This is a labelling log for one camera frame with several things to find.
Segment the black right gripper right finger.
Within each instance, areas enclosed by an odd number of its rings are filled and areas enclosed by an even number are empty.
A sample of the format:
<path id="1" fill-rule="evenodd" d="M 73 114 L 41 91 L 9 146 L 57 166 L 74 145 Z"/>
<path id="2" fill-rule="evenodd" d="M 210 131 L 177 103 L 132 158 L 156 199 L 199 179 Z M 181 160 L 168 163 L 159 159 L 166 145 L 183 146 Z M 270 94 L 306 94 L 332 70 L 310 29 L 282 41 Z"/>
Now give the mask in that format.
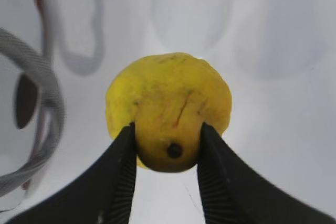
<path id="1" fill-rule="evenodd" d="M 206 223 L 335 223 L 260 176 L 206 123 L 197 179 Z"/>

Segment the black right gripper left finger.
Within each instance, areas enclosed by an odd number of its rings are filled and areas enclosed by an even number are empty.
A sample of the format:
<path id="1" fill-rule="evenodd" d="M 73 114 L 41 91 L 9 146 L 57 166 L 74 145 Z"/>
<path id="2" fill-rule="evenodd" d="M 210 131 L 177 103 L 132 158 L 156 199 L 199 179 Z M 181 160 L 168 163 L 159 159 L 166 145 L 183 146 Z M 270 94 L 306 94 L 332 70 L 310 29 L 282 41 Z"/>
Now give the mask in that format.
<path id="1" fill-rule="evenodd" d="M 72 183 L 8 223 L 129 223 L 136 156 L 135 125 L 131 123 Z"/>

